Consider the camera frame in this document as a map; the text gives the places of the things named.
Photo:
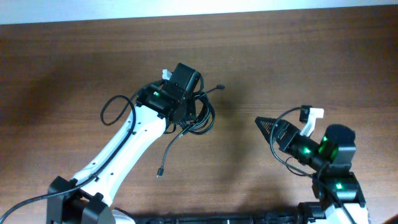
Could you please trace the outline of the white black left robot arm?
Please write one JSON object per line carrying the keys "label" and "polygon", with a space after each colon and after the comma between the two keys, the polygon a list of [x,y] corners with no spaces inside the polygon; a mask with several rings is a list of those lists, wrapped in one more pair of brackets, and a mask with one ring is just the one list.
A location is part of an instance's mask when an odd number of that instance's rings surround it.
{"label": "white black left robot arm", "polygon": [[134,223],[111,205],[122,182],[146,149],[172,124],[196,120],[195,100],[203,90],[200,72],[179,63],[173,72],[127,99],[131,112],[102,151],[71,180],[57,177],[48,189],[47,223]]}

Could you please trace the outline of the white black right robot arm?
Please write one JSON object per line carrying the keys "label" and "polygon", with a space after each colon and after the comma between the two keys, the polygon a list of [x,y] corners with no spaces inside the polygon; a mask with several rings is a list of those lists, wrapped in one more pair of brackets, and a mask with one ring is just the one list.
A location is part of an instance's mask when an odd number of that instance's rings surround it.
{"label": "white black right robot arm", "polygon": [[312,190],[317,202],[299,203],[294,216],[295,223],[369,223],[369,212],[361,186],[351,171],[356,153],[355,133],[341,124],[327,127],[322,140],[315,142],[311,134],[319,115],[302,115],[302,129],[282,116],[257,117],[255,123],[261,130],[270,150],[279,149],[309,166],[309,174],[287,161],[282,164],[302,177],[312,180]]}

